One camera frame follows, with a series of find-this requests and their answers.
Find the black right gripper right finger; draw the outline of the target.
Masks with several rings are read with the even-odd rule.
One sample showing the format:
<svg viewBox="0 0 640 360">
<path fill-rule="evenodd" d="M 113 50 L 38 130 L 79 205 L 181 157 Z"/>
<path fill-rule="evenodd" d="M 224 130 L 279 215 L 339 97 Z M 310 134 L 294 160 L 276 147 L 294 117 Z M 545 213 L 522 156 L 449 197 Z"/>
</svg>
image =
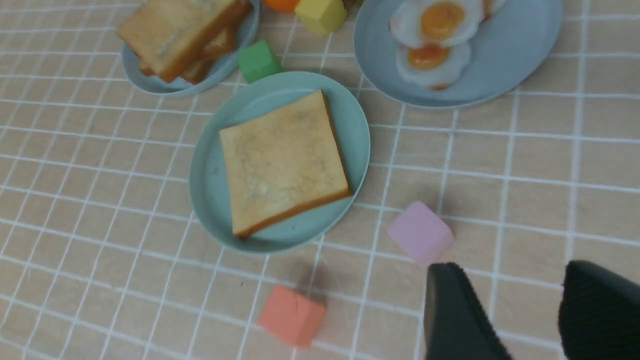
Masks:
<svg viewBox="0 0 640 360">
<path fill-rule="evenodd" d="M 568 360 L 638 360 L 639 285 L 589 260 L 571 260 L 558 332 Z"/>
</svg>

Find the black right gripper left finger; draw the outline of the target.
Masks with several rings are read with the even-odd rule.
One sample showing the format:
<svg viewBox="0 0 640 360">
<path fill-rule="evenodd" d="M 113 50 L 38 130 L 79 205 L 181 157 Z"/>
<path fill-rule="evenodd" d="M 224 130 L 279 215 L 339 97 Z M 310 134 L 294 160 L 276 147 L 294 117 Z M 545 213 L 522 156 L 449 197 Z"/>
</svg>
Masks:
<svg viewBox="0 0 640 360">
<path fill-rule="evenodd" d="M 454 262 L 427 269 L 423 336 L 426 360 L 511 360 L 471 281 Z"/>
</svg>

